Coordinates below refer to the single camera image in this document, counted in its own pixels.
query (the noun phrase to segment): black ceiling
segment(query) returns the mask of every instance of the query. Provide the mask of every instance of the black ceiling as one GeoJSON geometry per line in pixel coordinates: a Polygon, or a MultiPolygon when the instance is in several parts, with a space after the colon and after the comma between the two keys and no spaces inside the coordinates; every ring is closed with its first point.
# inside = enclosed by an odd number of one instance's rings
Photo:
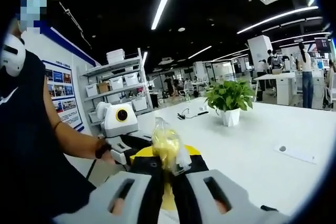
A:
{"type": "MultiPolygon", "coordinates": [[[[152,22],[160,0],[60,1],[65,8],[70,9],[92,49],[81,38],[79,30],[62,12],[59,4],[53,2],[48,7],[47,17],[64,36],[102,64],[106,63],[108,51],[123,48],[126,54],[131,54],[140,47],[149,52],[145,66],[148,72],[151,72],[163,57],[172,57],[176,63],[179,59],[188,58],[212,46],[191,61],[213,60],[245,49],[244,44],[247,40],[262,34],[261,31],[264,29],[299,18],[321,16],[318,9],[308,11],[237,35],[239,30],[265,18],[306,7],[307,0],[279,0],[270,5],[264,5],[259,0],[169,0],[157,29],[152,31],[152,22]],[[186,30],[178,32],[181,27],[186,30]]],[[[284,39],[302,33],[321,31],[326,23],[326,20],[312,20],[274,29],[264,34],[271,40],[284,39]]],[[[179,64],[190,65],[190,62],[179,64]]]]}

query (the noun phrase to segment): white pot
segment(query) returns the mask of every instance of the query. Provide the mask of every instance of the white pot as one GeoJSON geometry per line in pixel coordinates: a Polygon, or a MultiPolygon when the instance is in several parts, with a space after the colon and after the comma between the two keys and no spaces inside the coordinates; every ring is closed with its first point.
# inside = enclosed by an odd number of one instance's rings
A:
{"type": "Polygon", "coordinates": [[[224,126],[232,127],[239,123],[240,109],[227,110],[224,112],[221,110],[221,117],[224,123],[224,126]]]}

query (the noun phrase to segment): green plant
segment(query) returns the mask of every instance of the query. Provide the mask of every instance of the green plant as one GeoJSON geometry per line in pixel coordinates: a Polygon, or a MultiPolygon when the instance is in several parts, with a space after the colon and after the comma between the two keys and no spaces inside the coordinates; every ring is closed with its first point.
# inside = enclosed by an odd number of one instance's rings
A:
{"type": "Polygon", "coordinates": [[[216,84],[206,94],[206,101],[210,108],[217,110],[235,110],[241,108],[247,110],[247,106],[253,108],[251,98],[254,93],[246,81],[224,81],[216,84]]]}

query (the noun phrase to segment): potted plant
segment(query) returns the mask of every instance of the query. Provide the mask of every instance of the potted plant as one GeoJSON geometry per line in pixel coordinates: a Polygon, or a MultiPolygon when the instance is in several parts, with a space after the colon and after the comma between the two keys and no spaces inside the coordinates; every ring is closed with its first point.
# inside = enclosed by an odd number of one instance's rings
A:
{"type": "Polygon", "coordinates": [[[247,106],[253,108],[251,98],[254,93],[246,81],[224,81],[216,84],[206,94],[210,108],[221,112],[225,126],[234,126],[239,123],[240,110],[247,110],[247,106]]]}

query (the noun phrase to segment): plastic bag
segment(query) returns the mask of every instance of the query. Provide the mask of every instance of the plastic bag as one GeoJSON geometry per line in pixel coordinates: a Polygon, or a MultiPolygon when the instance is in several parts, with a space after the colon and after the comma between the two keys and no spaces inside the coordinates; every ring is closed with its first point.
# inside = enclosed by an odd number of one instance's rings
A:
{"type": "Polygon", "coordinates": [[[152,135],[153,154],[159,156],[162,168],[177,176],[191,168],[191,159],[180,136],[162,118],[155,118],[152,135]]]}

